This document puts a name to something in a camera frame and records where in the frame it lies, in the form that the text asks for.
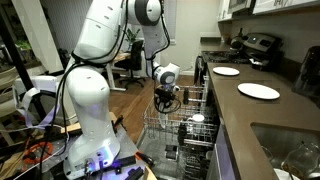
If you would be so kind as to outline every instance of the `brown countertop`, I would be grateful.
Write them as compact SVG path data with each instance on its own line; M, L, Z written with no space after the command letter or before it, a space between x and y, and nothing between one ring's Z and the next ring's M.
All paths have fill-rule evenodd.
M238 69L238 76L226 77L213 72L214 67ZM308 98L293 93L292 83L271 72L262 72L251 65L208 63L215 98L222 116L241 179L277 179L271 164L251 129L252 123L271 124L319 131L320 109ZM258 83L277 90L280 98L272 101L241 94L241 83Z

